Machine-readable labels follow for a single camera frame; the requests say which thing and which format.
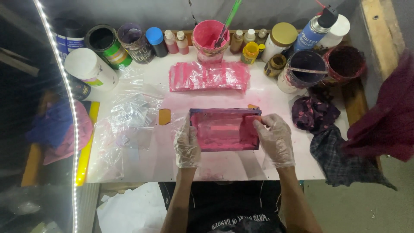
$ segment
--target led light strip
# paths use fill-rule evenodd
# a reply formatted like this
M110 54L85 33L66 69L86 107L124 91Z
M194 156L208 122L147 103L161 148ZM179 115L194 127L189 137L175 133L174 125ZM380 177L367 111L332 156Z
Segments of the led light strip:
M67 95L69 97L69 104L70 104L70 108L72 110L72 118L73 118L73 126L75 128L75 147L74 147L74 153L73 153L73 168L72 168L72 177L73 177L73 181L72 181L72 211L73 211L73 230L72 233L77 233L77 216L78 216L78 212L77 212L77 200L76 200L76 172L77 172L77 166L78 166L78 123L77 123L77 119L76 119L76 110L75 110L75 102L73 100L73 95L72 92L70 91L70 86L69 86L69 80L66 77L66 73L65 73L65 69L63 66L63 61L59 56L59 51L58 51L58 47L57 47L57 43L55 41L55 38L52 34L51 31L51 26L47 21L47 16L46 14L43 12L43 6L42 4L39 2L39 0L33 0L34 4L36 5L37 11L39 12L40 18L42 20L43 26L45 27L46 30L46 34L48 36L49 42L52 46L53 49L53 53L55 54L55 58L56 61L58 62L58 66L59 66L59 70L60 73L62 74L62 78L63 81L65 83L65 87L66 87L66 91L67 91Z

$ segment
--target black t-shirt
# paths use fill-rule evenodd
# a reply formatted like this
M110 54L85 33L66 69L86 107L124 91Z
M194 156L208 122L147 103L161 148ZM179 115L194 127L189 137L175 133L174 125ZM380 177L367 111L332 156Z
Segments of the black t-shirt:
M175 182L159 185L168 210ZM280 201L278 181L193 182L187 232L284 233Z

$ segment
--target red liquid bottle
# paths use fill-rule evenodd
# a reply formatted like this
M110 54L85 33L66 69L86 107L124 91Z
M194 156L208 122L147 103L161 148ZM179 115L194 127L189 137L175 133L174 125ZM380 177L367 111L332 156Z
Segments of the red liquid bottle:
M174 33L172 33L171 30L165 30L164 34L165 34L164 40L165 40L165 43L167 44L168 52L170 52L171 54L178 53L176 36L174 35Z
M187 36L184 34L183 31L177 32L177 46L178 51L183 55L188 54L188 52L190 51L188 47Z

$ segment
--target blue cloth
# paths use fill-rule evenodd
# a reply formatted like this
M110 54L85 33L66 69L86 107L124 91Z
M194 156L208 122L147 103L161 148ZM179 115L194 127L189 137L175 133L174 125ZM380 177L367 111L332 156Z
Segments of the blue cloth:
M43 116L36 116L32 125L34 127L26 133L26 139L56 149L63 142L69 127L73 125L69 101L60 99Z

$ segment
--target latex glove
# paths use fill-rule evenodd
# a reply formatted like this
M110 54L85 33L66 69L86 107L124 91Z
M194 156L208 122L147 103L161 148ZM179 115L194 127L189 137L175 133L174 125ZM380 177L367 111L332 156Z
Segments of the latex glove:
M184 125L178 130L174 139L176 164L179 168L197 167L200 162L201 149L197 142L197 129L190 126L190 118L185 118Z
M277 114L270 114L262 117L262 122L270 127L266 127L260 121L253 121L256 128L260 144L265 153L272 159L276 168L294 166L292 131L286 122Z

